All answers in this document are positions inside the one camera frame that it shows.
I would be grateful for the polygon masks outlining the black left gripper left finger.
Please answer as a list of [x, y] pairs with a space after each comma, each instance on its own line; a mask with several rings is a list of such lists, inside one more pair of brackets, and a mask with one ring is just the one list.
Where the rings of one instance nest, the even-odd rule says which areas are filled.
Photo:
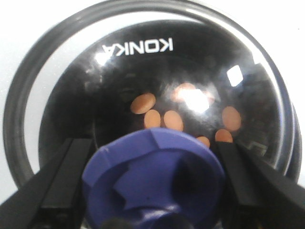
[[55, 156], [0, 206], [2, 229], [79, 229], [85, 203], [81, 176], [91, 139], [67, 139]]

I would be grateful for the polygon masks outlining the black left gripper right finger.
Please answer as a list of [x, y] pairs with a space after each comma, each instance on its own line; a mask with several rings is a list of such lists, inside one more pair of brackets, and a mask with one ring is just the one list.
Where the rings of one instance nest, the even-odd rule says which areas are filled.
[[226, 175], [224, 229], [303, 229], [305, 190], [234, 143], [217, 142]]

